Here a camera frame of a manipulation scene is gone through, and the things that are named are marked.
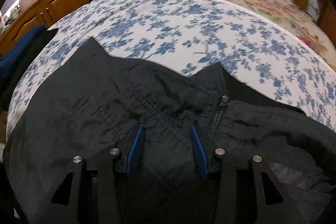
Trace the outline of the black zip jacket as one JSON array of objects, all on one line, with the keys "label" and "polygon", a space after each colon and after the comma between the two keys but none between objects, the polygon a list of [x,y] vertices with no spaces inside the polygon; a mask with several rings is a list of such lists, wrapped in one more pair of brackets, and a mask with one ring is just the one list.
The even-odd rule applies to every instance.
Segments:
[{"label": "black zip jacket", "polygon": [[72,159],[98,155],[145,127],[130,200],[120,223],[215,223],[202,199],[190,132],[198,124],[239,168],[260,155],[303,223],[335,223],[335,133],[299,108],[276,102],[220,64],[183,77],[138,59],[112,57],[88,39],[33,95],[7,141],[3,166],[10,222],[33,223]]}]

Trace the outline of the folded black garment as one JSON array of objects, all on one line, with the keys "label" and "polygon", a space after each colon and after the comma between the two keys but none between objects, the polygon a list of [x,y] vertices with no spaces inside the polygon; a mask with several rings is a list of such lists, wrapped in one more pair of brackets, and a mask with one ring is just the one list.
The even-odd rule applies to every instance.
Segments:
[{"label": "folded black garment", "polygon": [[8,75],[1,79],[1,109],[7,111],[9,104],[19,80],[24,75],[27,68],[43,50],[43,48],[53,39],[58,29],[46,30],[36,38],[27,48],[20,54],[18,59],[10,67]]}]

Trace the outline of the folded blue garment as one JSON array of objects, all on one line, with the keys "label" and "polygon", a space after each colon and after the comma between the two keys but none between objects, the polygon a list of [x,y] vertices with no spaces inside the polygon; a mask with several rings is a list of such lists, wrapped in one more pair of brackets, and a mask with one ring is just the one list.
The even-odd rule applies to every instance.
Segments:
[{"label": "folded blue garment", "polygon": [[36,38],[41,36],[41,34],[44,34],[46,30],[47,28],[44,24],[34,26],[21,36],[10,52],[1,56],[1,79],[8,75],[10,67],[18,59],[20,54],[23,53]]}]

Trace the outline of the blue floral bed sheet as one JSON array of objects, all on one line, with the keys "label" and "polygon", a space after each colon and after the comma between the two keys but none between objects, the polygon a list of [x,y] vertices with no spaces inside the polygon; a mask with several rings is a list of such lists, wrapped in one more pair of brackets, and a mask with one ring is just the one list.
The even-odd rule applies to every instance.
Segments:
[{"label": "blue floral bed sheet", "polygon": [[149,60],[191,76],[221,63],[241,82],[335,129],[335,71],[299,38],[222,0],[93,0],[54,24],[11,98],[10,134],[41,83],[88,38],[110,55]]}]

